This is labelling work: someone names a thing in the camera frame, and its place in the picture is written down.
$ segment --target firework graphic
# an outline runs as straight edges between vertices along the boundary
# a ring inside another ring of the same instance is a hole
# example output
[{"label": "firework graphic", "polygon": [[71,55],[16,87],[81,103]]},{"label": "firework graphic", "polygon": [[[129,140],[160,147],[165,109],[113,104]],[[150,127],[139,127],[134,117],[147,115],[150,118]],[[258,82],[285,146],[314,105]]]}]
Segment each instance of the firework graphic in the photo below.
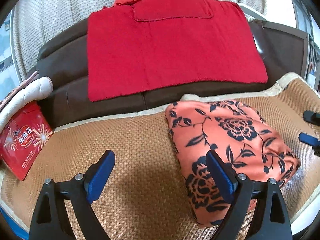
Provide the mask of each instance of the firework graphic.
[{"label": "firework graphic", "polygon": [[34,128],[33,132],[36,134],[33,141],[35,142],[35,144],[33,146],[38,146],[38,151],[40,150],[40,148],[43,148],[43,146],[47,143],[47,141],[53,134],[53,132],[48,130],[47,128],[44,129],[44,123],[42,124],[42,126],[38,126],[37,130]]},{"label": "firework graphic", "polygon": [[10,128],[13,128],[15,130],[17,130],[19,128],[16,120],[14,120],[13,122],[10,123]]},{"label": "firework graphic", "polygon": [[14,136],[15,132],[14,130],[9,129],[9,133],[7,135],[7,138],[4,142],[4,147],[6,147],[7,150],[13,150],[15,151],[17,149],[17,136]]}]

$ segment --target woven bamboo mat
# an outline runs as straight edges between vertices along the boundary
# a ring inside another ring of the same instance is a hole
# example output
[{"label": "woven bamboo mat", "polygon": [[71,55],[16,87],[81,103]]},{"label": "woven bamboo mat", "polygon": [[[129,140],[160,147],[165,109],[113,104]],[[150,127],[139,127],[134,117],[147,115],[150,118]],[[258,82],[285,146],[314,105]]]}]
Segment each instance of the woven bamboo mat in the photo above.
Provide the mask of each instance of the woven bamboo mat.
[{"label": "woven bamboo mat", "polygon": [[[311,147],[298,141],[300,132],[320,137],[320,128],[302,119],[306,109],[320,112],[320,99],[295,79],[277,96],[238,100],[258,109],[301,160],[301,167],[282,189],[292,217],[320,182],[320,158],[313,155]],[[115,152],[116,165],[92,208],[112,240],[212,237],[217,227],[199,229],[192,218],[163,112],[89,122],[54,133],[23,182],[10,172],[5,174],[1,199],[30,226],[44,179],[71,179],[97,162],[106,149]],[[84,239],[71,203],[66,201],[66,206],[77,239]],[[238,239],[244,239],[251,216],[252,212]]]}]

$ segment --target red snack box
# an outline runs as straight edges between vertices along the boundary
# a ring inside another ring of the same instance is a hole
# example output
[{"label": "red snack box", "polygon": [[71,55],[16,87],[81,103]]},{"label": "red snack box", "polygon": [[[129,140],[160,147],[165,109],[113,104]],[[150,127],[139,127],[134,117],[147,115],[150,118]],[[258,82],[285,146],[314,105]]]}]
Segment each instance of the red snack box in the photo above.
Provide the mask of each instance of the red snack box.
[{"label": "red snack box", "polygon": [[0,134],[0,154],[22,181],[53,132],[35,101],[26,104]]}]

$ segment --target blue gripper pad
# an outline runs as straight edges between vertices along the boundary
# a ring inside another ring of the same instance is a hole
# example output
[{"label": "blue gripper pad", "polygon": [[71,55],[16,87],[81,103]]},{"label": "blue gripper pad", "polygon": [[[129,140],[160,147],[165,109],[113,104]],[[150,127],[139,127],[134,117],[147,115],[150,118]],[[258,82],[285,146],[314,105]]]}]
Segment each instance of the blue gripper pad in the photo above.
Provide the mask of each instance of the blue gripper pad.
[{"label": "blue gripper pad", "polygon": [[95,170],[95,174],[93,174],[93,176],[90,178],[90,181],[87,183],[87,185],[85,185],[85,190],[87,191],[87,201],[90,204],[100,197],[101,192],[113,170],[113,167],[115,166],[115,163],[116,157],[114,152],[106,151],[96,164],[90,166],[90,168],[94,166]]},{"label": "blue gripper pad", "polygon": [[300,133],[299,134],[299,141],[305,143],[305,144],[308,144],[312,147],[317,147],[319,146],[319,140],[311,135],[308,135],[306,133]]},{"label": "blue gripper pad", "polygon": [[205,161],[223,200],[228,204],[232,204],[234,200],[233,194],[238,186],[235,174],[227,171],[228,167],[213,150],[207,152]]}]

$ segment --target white quilted blanket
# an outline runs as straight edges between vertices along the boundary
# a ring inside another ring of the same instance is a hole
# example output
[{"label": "white quilted blanket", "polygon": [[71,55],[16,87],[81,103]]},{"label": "white quilted blanket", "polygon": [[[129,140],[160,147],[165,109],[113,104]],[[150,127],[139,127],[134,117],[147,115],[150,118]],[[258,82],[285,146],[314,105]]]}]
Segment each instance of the white quilted blanket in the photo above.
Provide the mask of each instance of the white quilted blanket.
[{"label": "white quilted blanket", "polygon": [[[51,38],[115,0],[19,0],[14,9],[13,43],[22,79],[36,64],[40,48]],[[266,0],[230,0],[262,14]]]},{"label": "white quilted blanket", "polygon": [[0,112],[0,133],[11,117],[27,103],[47,98],[52,90],[52,82],[48,77],[39,78],[20,90]]}]

